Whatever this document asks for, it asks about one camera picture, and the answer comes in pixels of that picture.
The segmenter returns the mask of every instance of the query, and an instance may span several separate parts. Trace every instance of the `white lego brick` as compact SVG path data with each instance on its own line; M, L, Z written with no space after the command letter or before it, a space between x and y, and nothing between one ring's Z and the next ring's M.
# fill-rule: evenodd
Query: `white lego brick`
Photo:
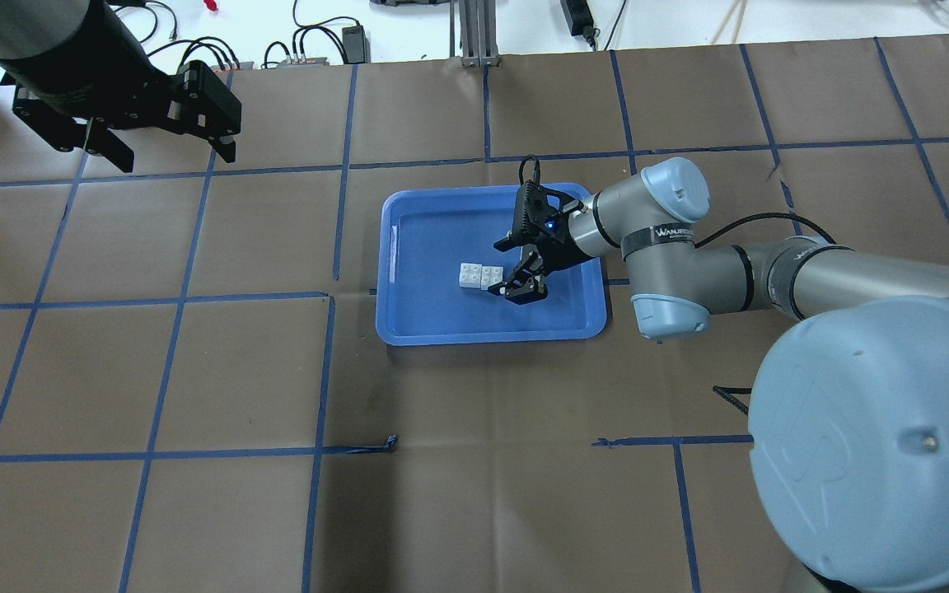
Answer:
M497 282L503 281L504 268L498 266L482 266L482 283L479 288L487 290L490 286L497 284Z
M460 288L482 287L482 264L460 264Z

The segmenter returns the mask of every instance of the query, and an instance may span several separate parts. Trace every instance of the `power adapter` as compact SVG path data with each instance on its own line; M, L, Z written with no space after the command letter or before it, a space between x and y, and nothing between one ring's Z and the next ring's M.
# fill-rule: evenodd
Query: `power adapter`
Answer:
M596 22L591 18L588 0L561 0L562 14L566 16L566 26L573 37L583 37L588 45L595 48Z
M365 36L365 27L343 27L343 49L346 50L346 63L369 63L368 37Z

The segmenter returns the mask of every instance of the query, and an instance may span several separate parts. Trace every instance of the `blue tray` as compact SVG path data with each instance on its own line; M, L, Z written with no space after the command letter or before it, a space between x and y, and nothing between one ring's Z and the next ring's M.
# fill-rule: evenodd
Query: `blue tray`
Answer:
M550 187L585 199L577 184ZM512 228L517 185L411 190L383 205L376 331L395 346L577 340L606 326L599 259L553 273L549 296L528 305L484 290L460 288L460 263L504 267L519 250L501 253L493 242Z

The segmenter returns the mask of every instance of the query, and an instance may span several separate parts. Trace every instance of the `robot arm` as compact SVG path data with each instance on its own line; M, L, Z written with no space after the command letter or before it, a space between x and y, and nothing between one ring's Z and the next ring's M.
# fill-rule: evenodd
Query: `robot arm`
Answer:
M545 206L538 187L524 181L497 243L522 247L522 262L490 290L542 299L551 271L620 249L645 338L701 334L711 315L752 309L801 320L764 358L749 406L769 520L823 577L949 593L949 267L805 236L696 249L708 186L682 158L587 203Z
M79 147L131 172L134 152L112 131L156 127L235 160L232 91L200 61L156 70L103 0L0 0L0 65L16 79L12 111L58 151Z

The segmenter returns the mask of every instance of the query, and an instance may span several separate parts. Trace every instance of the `gray robot arm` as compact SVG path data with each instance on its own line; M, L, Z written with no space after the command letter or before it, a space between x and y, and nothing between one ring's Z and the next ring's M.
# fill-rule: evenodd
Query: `gray robot arm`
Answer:
M522 263L490 289L534 301L551 271L620 249L645 338L705 333L727 312L801 320L764 358L749 406L769 520L823 577L949 593L949 267L806 236L696 248L708 186L682 158L586 203L550 205L537 185L524 181L498 241L522 246Z

